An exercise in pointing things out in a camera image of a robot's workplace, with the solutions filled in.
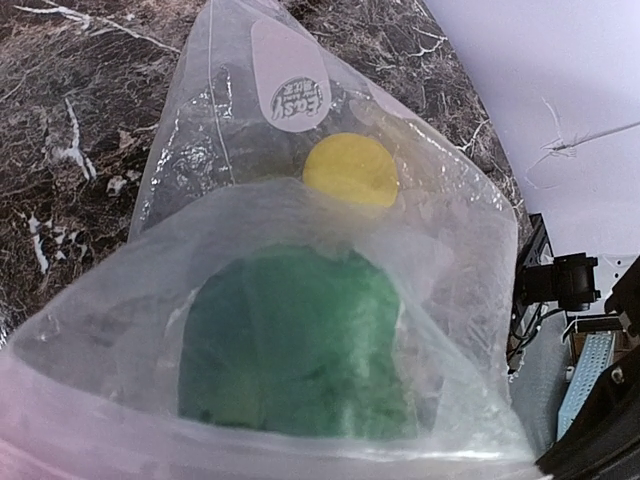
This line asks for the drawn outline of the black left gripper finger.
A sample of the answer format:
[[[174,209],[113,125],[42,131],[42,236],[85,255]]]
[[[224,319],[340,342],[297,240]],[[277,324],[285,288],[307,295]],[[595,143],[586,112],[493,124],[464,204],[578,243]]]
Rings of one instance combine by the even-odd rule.
[[[626,333],[639,338],[639,261],[614,285],[600,316],[571,316],[562,334]],[[565,435],[536,462],[554,479],[639,477],[639,347],[615,356]]]

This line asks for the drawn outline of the clear zip top bag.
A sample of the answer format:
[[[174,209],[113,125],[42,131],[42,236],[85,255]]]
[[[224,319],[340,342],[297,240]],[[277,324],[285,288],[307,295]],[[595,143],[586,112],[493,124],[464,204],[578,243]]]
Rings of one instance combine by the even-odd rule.
[[[210,1],[129,242],[1,353],[5,479],[537,479],[495,184],[274,1]]]

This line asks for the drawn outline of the green leafy vegetable toy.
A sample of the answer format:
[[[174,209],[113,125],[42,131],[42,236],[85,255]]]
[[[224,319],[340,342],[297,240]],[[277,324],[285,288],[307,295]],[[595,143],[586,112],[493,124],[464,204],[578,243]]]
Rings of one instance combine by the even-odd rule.
[[[394,361],[400,309],[388,276],[356,252],[285,246],[235,260],[189,310],[178,413],[303,437],[411,437]]]

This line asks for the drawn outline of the yellow lemon toy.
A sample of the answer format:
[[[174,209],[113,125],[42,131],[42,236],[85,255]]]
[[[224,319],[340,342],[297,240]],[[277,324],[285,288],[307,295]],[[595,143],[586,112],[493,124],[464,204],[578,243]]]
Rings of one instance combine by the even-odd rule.
[[[391,153],[379,141],[355,133],[330,135],[317,143],[302,179],[308,187],[350,203],[390,207],[398,195]]]

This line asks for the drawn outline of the light blue perforated basket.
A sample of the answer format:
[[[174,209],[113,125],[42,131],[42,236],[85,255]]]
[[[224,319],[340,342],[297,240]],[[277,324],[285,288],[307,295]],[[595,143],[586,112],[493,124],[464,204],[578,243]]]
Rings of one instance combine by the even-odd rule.
[[[614,345],[613,332],[590,333],[586,336],[569,387],[558,411],[557,441],[570,428],[599,376],[612,364]]]

